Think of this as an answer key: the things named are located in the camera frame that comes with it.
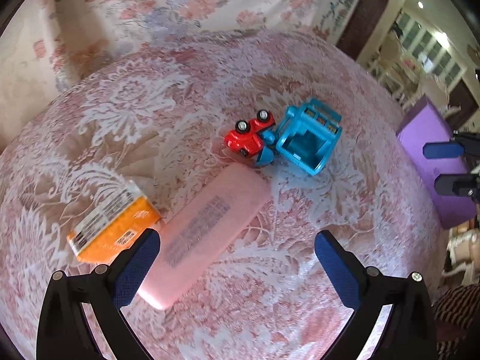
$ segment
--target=pink pencil case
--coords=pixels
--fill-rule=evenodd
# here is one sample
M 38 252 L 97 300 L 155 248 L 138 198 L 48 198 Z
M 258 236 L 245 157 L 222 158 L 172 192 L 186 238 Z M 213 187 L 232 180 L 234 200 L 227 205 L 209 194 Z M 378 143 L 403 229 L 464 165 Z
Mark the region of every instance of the pink pencil case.
M 253 169 L 229 165 L 161 227 L 160 253 L 138 294 L 156 309 L 170 307 L 270 197 L 270 186 Z

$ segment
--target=blue toy container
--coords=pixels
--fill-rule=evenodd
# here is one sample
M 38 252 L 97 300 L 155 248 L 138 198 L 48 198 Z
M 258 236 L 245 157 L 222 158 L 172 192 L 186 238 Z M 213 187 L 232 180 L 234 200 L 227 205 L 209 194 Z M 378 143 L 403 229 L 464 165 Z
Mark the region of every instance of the blue toy container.
M 337 144 L 342 117 L 316 98 L 300 107 L 289 106 L 278 126 L 275 148 L 311 175 L 325 166 Z

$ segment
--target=toy cab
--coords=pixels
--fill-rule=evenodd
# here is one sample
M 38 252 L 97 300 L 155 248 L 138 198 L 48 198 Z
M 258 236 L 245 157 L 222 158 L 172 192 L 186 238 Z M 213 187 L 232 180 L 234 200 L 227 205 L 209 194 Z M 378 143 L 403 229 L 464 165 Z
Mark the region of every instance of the toy cab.
M 265 146 L 260 134 L 274 125 L 273 115 L 262 109 L 257 113 L 255 119 L 248 122 L 246 120 L 237 121 L 235 129 L 225 135 L 225 145 L 244 157 L 257 155 Z
M 278 126 L 277 151 L 311 175 L 326 165 L 337 144 L 342 117 L 316 98 L 289 106 Z

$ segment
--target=red toy car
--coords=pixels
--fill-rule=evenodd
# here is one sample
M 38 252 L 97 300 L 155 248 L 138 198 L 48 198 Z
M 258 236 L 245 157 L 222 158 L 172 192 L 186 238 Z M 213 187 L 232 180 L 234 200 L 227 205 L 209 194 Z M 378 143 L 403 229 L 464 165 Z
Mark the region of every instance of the red toy car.
M 262 109 L 257 117 L 250 120 L 239 120 L 235 123 L 235 129 L 225 135 L 224 142 L 230 150 L 240 153 L 244 157 L 252 157 L 262 151 L 264 143 L 259 133 L 275 125 L 273 115 Z

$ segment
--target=red and blue toy vehicle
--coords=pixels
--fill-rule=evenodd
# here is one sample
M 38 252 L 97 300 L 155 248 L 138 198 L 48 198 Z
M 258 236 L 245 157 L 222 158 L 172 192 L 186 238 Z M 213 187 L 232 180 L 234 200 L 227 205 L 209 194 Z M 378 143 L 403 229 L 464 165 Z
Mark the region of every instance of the red and blue toy vehicle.
M 342 117 L 328 105 L 311 98 L 299 107 L 290 105 L 276 130 L 275 120 L 267 110 L 258 112 L 249 122 L 239 120 L 235 129 L 225 137 L 225 144 L 233 151 L 253 157 L 257 166 L 271 163 L 274 152 L 298 165 L 311 175 L 318 174 L 332 155 L 342 128 Z

